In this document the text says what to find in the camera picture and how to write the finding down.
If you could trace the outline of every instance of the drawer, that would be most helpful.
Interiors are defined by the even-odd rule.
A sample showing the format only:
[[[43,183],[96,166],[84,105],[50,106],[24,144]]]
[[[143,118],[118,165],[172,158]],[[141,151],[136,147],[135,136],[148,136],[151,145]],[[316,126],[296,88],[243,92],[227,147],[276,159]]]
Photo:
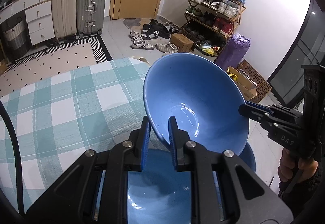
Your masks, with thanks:
[[[37,3],[39,3],[40,0],[19,0],[12,4],[12,14],[16,14],[24,9],[27,9],[28,7],[31,7]]]
[[[0,12],[0,23],[4,22],[6,19],[10,18],[11,16],[12,16],[12,9],[10,5]]]
[[[41,3],[25,11],[26,22],[31,22],[33,20],[39,19],[46,15],[52,14],[51,1]]]
[[[28,30],[30,34],[49,27],[53,27],[52,14],[28,23]]]
[[[30,36],[31,44],[35,45],[35,44],[38,44],[45,40],[51,39],[55,35],[54,35],[53,26],[50,26],[50,27],[41,29],[37,32],[31,33],[29,36]]]

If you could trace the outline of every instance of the suitcase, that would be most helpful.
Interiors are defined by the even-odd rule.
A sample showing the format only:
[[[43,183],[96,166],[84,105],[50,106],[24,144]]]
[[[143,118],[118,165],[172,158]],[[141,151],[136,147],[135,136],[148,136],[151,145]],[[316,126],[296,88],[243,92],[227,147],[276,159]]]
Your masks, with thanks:
[[[77,33],[76,0],[51,0],[54,34],[57,39]]]
[[[77,1],[77,29],[79,37],[84,34],[102,33],[105,0]]]

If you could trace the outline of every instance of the purple bag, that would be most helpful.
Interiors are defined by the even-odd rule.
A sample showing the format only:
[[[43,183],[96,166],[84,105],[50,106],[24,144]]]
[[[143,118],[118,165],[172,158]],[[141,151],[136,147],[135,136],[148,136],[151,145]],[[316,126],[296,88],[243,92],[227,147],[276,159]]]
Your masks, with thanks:
[[[242,61],[250,46],[251,39],[246,38],[237,32],[230,38],[220,56],[216,58],[214,63],[224,71],[227,71],[228,66],[236,68]]]

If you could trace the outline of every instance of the brown box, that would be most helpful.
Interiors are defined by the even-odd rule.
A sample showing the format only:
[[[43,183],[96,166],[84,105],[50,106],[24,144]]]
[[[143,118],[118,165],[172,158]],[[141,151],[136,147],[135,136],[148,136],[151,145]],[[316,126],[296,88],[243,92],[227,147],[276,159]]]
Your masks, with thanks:
[[[182,34],[172,34],[170,42],[179,47],[179,53],[189,53],[193,46],[193,41]]]
[[[5,61],[2,60],[0,62],[0,75],[2,75],[7,70],[7,66],[5,65]]]
[[[258,85],[256,88],[256,97],[251,99],[251,101],[254,103],[259,103],[267,95],[272,87],[245,59],[236,68],[243,69]]]
[[[250,80],[233,67],[228,67],[228,71],[237,76],[237,80],[233,79],[233,81],[243,94],[245,100],[251,100],[256,97],[256,86]]]

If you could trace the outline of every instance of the teal plaid tablecloth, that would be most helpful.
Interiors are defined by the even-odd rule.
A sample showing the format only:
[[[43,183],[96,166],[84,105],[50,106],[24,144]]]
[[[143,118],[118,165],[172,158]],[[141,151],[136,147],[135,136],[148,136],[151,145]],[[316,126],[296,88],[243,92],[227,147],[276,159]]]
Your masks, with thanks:
[[[132,58],[59,74],[1,98],[22,157],[27,210],[87,149],[111,149],[141,126],[149,66]],[[164,149],[153,131],[149,148]],[[0,188],[17,209],[14,154],[0,117]]]

